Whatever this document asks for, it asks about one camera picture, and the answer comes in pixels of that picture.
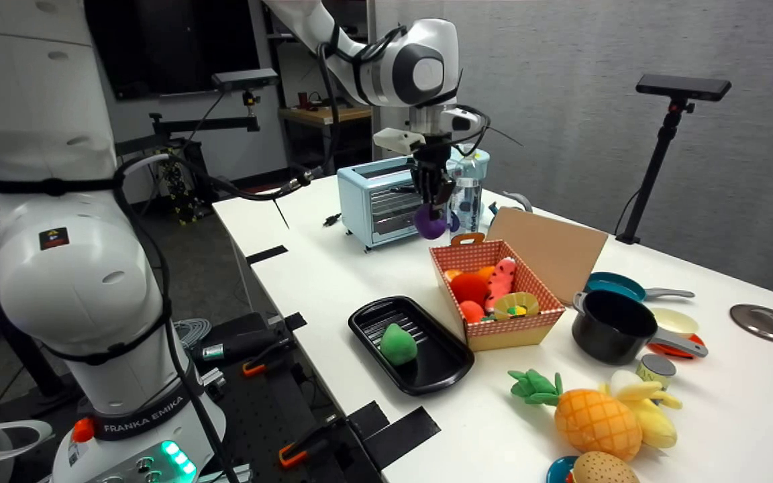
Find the saucepan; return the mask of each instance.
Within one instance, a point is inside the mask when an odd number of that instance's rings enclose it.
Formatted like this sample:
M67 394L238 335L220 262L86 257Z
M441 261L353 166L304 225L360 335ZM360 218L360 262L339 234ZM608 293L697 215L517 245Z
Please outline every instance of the saucepan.
M662 343L693 358L705 358L704 343L657 327L651 312L619 293L592 291L583 299L572 326L573 343L608 364L628 364L643 343Z
M592 272L585 281L585 293L607 291L618 293L632 301L654 301L654 299L696 299L690 291L673 291L673 288L640 288L639 281L612 275L612 272Z

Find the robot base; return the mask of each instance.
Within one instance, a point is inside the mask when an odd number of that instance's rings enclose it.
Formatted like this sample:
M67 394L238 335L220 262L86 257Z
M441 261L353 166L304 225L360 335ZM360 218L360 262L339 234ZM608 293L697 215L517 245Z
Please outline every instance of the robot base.
M200 405L226 436L226 413L200 394ZM63 436L57 452L51 483L125 483L125 480L195 480L211 460L211 449L187 402L160 426L125 440L86 440L75 442Z

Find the black tray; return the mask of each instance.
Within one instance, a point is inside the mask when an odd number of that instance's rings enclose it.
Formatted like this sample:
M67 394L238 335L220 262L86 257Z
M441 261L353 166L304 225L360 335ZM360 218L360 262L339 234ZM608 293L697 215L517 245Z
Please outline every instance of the black tray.
M392 364L380 354L384 331L398 323L418 346L408 364ZM471 352L410 299L380 299L356 309L348 320L353 335L408 394L427 394L455 385L471 367Z

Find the open cardboard box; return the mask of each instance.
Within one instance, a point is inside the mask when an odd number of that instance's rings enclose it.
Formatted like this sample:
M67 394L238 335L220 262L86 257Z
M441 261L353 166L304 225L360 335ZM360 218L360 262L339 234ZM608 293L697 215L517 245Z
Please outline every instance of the open cardboard box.
M533 317L462 326L471 352L505 346L537 346L553 331L567 304L583 293L607 237L592 228L560 222L522 209L500 209L489 232L486 246L435 246L442 295L462 317L458 301L442 280L446 268L475 272L497 262L501 256L517 261L514 291L540 299L543 312Z

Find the black pot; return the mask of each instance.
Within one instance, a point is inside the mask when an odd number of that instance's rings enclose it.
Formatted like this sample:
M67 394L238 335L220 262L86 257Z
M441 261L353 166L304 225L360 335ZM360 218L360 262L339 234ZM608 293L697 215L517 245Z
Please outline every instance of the black pot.
M705 346L661 331L651 312L618 293L587 293L580 304L580 315L572 326L576 346L608 364L632 362L636 352L651 340L675 346L686 354L705 358Z

